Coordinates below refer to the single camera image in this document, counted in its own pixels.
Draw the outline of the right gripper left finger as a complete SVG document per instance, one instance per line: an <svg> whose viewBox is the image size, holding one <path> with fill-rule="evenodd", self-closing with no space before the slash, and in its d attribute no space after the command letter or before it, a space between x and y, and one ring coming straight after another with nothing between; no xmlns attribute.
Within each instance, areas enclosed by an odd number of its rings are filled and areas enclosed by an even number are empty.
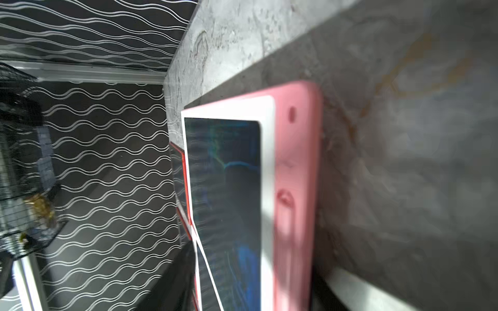
<svg viewBox="0 0 498 311"><path fill-rule="evenodd" d="M193 296L195 251L192 241L186 243L151 291L135 310L189 310Z"/></svg>

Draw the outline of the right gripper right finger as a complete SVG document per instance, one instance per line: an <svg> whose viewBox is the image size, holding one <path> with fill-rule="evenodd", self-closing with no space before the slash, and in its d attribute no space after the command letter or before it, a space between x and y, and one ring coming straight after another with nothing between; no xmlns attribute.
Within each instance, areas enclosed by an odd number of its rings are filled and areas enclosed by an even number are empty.
<svg viewBox="0 0 498 311"><path fill-rule="evenodd" d="M318 272L311 276L311 310L348 311Z"/></svg>

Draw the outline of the pink white writing tablet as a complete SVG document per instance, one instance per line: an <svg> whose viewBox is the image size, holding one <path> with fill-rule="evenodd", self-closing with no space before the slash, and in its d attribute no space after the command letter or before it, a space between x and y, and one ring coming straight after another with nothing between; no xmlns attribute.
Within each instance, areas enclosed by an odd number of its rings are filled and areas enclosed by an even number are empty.
<svg viewBox="0 0 498 311"><path fill-rule="evenodd" d="M217 234L194 230L202 310L228 310L224 302L223 245Z"/></svg>
<svg viewBox="0 0 498 311"><path fill-rule="evenodd" d="M295 81L181 112L191 228L223 245L228 310L306 310L322 95ZM197 255L197 290L200 277Z"/></svg>

